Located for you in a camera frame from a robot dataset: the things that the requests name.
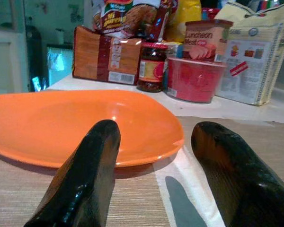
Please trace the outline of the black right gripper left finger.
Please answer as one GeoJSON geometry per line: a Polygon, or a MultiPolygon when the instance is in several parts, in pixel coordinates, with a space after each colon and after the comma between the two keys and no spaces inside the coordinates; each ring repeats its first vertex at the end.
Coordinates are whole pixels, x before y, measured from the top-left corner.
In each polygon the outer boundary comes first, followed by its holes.
{"type": "Polygon", "coordinates": [[[97,122],[57,170],[23,227],[106,227],[120,141],[115,121],[97,122]]]}

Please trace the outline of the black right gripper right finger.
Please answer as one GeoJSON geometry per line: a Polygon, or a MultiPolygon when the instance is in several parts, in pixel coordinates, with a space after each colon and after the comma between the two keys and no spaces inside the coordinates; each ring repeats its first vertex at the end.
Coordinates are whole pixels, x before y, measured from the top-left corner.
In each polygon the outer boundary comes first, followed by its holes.
{"type": "Polygon", "coordinates": [[[239,134],[199,122],[191,147],[226,227],[284,227],[284,182],[239,134]]]}

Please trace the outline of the orange plastic bowl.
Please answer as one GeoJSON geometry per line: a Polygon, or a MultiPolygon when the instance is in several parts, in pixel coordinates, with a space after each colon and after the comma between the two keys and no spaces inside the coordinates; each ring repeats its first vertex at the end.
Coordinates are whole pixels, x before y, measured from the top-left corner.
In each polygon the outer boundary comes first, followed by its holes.
{"type": "Polygon", "coordinates": [[[118,124],[118,167],[152,163],[184,144],[179,120],[151,97],[125,90],[44,91],[0,95],[0,155],[59,168],[90,128],[118,124]]]}

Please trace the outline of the white paper napkin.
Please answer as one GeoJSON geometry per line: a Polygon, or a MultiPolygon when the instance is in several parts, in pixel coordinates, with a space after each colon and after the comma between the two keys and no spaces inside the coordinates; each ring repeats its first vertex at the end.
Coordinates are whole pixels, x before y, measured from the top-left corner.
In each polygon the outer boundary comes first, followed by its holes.
{"type": "Polygon", "coordinates": [[[191,149],[184,146],[153,168],[170,227],[226,227],[191,149]]]}

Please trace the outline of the brown bread package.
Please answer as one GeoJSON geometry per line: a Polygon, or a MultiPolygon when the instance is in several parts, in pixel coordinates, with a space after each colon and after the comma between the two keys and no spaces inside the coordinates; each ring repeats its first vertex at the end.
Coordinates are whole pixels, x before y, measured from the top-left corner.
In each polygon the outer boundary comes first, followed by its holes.
{"type": "Polygon", "coordinates": [[[74,30],[72,76],[100,82],[136,85],[142,40],[122,39],[94,33],[78,26],[74,30]]]}

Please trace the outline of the red cup noodle bowl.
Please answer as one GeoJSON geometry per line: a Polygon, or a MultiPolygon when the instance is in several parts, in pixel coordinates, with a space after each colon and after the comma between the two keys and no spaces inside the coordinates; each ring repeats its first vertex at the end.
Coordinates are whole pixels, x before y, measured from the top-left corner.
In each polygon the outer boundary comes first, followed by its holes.
{"type": "Polygon", "coordinates": [[[208,104],[212,101],[225,68],[226,64],[222,62],[169,57],[165,92],[179,100],[208,104]]]}

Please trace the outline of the red-lidded sauce jar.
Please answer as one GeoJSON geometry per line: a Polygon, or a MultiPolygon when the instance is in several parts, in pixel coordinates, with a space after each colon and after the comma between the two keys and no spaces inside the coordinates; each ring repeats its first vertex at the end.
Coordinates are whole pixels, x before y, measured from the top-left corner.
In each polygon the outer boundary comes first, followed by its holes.
{"type": "Polygon", "coordinates": [[[157,93],[162,90],[163,74],[168,46],[162,43],[143,42],[137,88],[157,93]]]}

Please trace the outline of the pale yellow printed bag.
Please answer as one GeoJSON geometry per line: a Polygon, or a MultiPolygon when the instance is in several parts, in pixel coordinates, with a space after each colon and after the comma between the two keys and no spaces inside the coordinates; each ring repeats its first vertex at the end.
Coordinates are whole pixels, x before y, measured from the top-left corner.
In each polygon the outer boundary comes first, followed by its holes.
{"type": "Polygon", "coordinates": [[[233,22],[216,96],[256,106],[268,103],[284,60],[284,4],[254,12],[228,2],[216,18],[233,22]]]}

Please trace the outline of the luncheon meat can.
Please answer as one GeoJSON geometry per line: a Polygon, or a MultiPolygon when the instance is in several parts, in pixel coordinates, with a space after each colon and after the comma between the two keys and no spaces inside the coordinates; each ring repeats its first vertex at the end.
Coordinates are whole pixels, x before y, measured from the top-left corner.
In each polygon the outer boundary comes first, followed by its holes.
{"type": "Polygon", "coordinates": [[[186,22],[182,57],[194,61],[223,62],[233,22],[222,19],[186,22]]]}

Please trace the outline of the red instant noodle pack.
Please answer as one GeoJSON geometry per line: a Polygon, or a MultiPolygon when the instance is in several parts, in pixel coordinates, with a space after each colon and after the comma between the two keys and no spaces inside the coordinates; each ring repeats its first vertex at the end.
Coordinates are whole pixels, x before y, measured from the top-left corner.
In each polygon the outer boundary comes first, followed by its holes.
{"type": "Polygon", "coordinates": [[[116,38],[161,42],[172,0],[89,0],[91,29],[116,38]]]}

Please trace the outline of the yellow snack packet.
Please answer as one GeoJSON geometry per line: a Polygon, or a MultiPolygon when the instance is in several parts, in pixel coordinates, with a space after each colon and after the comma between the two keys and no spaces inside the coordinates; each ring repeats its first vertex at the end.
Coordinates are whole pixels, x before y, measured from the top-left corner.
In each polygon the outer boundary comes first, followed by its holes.
{"type": "Polygon", "coordinates": [[[200,0],[172,0],[171,14],[165,28],[164,40],[183,42],[186,22],[201,20],[200,0]]]}

